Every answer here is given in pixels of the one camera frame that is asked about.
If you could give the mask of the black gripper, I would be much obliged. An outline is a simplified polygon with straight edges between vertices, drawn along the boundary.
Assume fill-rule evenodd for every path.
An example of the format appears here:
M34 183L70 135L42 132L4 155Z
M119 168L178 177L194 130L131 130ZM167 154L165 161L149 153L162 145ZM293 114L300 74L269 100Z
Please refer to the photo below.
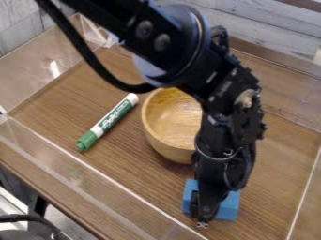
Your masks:
M197 227L208 229L220 204L232 191L242 189L252 176L256 163L256 143L214 149L195 138L191 156L198 190L190 193L190 216Z

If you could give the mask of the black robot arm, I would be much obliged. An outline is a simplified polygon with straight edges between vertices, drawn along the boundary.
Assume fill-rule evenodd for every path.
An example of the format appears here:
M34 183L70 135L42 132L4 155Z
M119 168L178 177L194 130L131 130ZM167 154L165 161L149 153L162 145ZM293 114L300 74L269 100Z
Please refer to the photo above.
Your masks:
M233 219L224 202L246 186L256 144L268 126L260 81L230 52L228 29L212 25L191 6L155 0L62 0L98 23L133 53L145 81L122 82L105 67L68 18L51 0L34 0L62 29L101 78L135 94L175 87L202 109L194 137L194 177L183 193L183 211L205 228L216 218Z

